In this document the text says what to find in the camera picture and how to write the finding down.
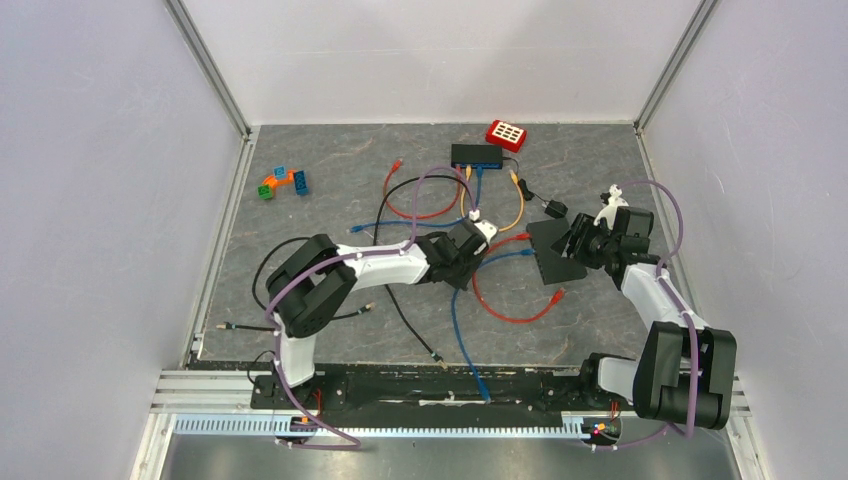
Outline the black network switch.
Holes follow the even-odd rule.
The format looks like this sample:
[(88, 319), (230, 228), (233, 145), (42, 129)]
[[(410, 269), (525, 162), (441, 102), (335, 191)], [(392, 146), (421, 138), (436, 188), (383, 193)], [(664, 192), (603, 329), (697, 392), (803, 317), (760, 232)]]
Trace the black network switch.
[(501, 147), (491, 144), (452, 144), (450, 165), (452, 168), (491, 169), (503, 168), (504, 155)]

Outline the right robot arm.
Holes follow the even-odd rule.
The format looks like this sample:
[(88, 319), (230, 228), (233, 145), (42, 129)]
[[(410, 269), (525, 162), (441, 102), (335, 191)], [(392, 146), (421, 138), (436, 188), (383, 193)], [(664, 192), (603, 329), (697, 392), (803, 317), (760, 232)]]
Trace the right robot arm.
[(621, 207), (612, 223), (580, 213), (554, 250), (586, 269), (604, 270), (646, 322), (636, 360), (593, 353), (580, 369), (577, 392), (591, 408), (616, 396), (649, 420), (720, 430), (729, 420), (737, 342), (708, 326), (672, 284), (660, 256), (651, 253), (652, 212)]

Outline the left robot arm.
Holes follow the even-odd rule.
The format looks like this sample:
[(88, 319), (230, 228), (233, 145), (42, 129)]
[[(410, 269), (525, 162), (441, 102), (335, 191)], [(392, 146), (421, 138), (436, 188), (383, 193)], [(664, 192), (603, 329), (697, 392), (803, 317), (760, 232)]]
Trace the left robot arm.
[(317, 334), (349, 294), (392, 284), (446, 283), (467, 288), (498, 228), (465, 219), (448, 232), (431, 232), (396, 244), (353, 247), (327, 235), (310, 237), (266, 280), (266, 317), (276, 325), (275, 368), (283, 374), (276, 396), (291, 408), (314, 393)]

